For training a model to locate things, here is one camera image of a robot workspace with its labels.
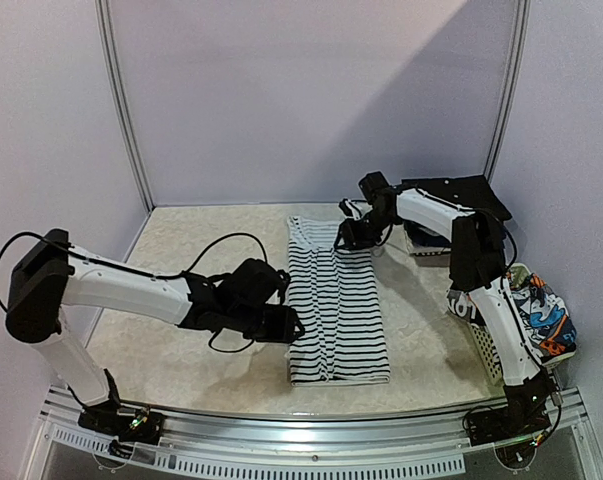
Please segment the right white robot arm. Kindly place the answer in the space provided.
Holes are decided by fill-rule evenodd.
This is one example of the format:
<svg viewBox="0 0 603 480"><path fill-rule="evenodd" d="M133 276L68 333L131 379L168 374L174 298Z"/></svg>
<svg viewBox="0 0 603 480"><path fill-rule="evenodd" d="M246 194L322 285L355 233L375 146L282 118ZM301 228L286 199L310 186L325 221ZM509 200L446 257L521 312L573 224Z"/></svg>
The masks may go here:
<svg viewBox="0 0 603 480"><path fill-rule="evenodd" d="M498 427L505 435L520 435L535 422L536 406L551 395L553 383L532 351L506 282L502 221L485 208L455 204L419 188L381 188L369 195L367 212L358 203L347 198L339 202L345 220L335 240L337 249L378 246L385 230L404 221L450 242L450 279L482 316L501 361L505 395L512 402L499 412Z"/></svg>

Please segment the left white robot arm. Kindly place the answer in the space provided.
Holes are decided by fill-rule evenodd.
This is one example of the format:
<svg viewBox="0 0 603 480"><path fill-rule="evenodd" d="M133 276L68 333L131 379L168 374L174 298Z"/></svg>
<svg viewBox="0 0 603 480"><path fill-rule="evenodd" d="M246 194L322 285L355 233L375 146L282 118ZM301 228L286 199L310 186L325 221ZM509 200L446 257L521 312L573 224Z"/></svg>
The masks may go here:
<svg viewBox="0 0 603 480"><path fill-rule="evenodd" d="M123 312L176 328L218 335L232 331L250 343L291 345L305 329L285 296L290 277L265 259L248 258L231 272L153 272L104 258L72 243L63 229L23 231L32 248L14 265L1 307L8 333L37 350L92 419L109 434L129 426L116 384L97 365L68 309Z"/></svg>

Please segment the colourful graphic print garment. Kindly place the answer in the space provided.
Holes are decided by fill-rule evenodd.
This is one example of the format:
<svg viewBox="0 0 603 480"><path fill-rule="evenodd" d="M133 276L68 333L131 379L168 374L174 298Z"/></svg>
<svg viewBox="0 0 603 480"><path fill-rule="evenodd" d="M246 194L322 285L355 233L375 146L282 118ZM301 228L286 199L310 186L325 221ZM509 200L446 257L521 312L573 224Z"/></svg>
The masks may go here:
<svg viewBox="0 0 603 480"><path fill-rule="evenodd" d="M516 263L507 279L524 331L541 363L569 358L576 351L577 331L564 300L524 264Z"/></svg>

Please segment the black white striped shirt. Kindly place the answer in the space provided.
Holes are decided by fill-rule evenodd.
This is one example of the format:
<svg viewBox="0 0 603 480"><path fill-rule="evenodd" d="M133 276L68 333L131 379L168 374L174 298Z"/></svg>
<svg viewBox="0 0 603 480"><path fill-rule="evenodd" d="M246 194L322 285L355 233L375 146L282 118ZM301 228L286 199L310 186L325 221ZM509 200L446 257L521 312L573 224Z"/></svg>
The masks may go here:
<svg viewBox="0 0 603 480"><path fill-rule="evenodd" d="M305 334L288 353L295 387L386 384L391 367L371 253L335 247L339 223L290 216L288 304Z"/></svg>

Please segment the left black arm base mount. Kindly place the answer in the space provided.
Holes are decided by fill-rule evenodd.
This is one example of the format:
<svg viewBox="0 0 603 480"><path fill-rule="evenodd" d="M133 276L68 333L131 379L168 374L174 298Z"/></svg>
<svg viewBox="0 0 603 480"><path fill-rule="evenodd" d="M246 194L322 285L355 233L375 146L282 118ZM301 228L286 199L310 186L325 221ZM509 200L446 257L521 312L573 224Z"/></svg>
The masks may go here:
<svg viewBox="0 0 603 480"><path fill-rule="evenodd" d="M149 406L126 412L113 376L104 370L109 393L107 400L94 406L82 406L78 419L81 428L116 437L119 442L158 445L166 417Z"/></svg>

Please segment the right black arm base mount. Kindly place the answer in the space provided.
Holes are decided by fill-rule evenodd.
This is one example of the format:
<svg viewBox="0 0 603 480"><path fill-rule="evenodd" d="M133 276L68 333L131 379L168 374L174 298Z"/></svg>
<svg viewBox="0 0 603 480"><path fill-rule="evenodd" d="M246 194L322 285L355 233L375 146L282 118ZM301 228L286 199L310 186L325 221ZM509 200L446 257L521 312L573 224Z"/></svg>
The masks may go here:
<svg viewBox="0 0 603 480"><path fill-rule="evenodd" d="M562 417L563 398L554 384L504 387L505 407L469 410L462 428L472 446L530 437L538 447L557 430Z"/></svg>

